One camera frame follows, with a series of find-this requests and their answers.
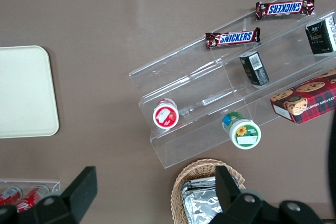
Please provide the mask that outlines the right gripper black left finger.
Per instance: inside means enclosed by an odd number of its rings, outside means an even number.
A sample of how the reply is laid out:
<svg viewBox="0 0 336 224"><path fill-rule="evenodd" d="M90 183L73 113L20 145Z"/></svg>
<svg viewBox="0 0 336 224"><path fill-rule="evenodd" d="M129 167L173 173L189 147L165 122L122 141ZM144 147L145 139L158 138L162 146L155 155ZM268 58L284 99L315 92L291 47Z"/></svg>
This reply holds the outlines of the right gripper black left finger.
<svg viewBox="0 0 336 224"><path fill-rule="evenodd" d="M85 167L60 194L41 200L33 207L35 223L80 223L98 192L97 171Z"/></svg>

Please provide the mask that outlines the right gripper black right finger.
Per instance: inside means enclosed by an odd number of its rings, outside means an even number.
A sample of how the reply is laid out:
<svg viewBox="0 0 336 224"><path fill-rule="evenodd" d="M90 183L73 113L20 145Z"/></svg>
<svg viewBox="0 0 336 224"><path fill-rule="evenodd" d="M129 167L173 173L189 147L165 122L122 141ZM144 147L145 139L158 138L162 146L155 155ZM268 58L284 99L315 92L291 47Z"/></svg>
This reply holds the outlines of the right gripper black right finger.
<svg viewBox="0 0 336 224"><path fill-rule="evenodd" d="M265 218L265 199L259 192L239 189L225 166L216 167L215 178L222 212L211 223L270 223Z"/></svg>

